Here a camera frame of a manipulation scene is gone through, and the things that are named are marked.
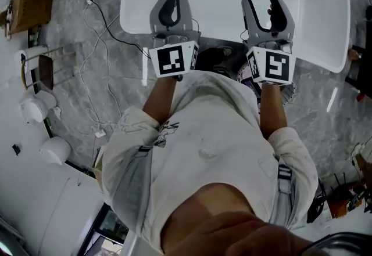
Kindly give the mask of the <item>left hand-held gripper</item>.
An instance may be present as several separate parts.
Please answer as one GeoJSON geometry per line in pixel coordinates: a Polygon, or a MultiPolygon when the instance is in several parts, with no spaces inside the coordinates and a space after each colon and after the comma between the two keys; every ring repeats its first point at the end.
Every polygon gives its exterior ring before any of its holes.
{"type": "Polygon", "coordinates": [[[152,47],[149,57],[158,78],[183,75],[195,68],[201,33],[193,30],[189,0],[158,0],[149,15],[152,47]]]}

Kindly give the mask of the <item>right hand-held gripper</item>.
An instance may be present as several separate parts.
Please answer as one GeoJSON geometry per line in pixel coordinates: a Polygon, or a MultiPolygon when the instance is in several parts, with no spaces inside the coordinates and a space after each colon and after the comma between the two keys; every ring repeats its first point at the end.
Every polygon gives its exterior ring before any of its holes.
{"type": "Polygon", "coordinates": [[[296,57],[292,54],[295,22],[283,0],[270,0],[271,28],[260,25],[252,0],[241,0],[248,39],[243,40],[255,83],[292,84],[296,57]]]}

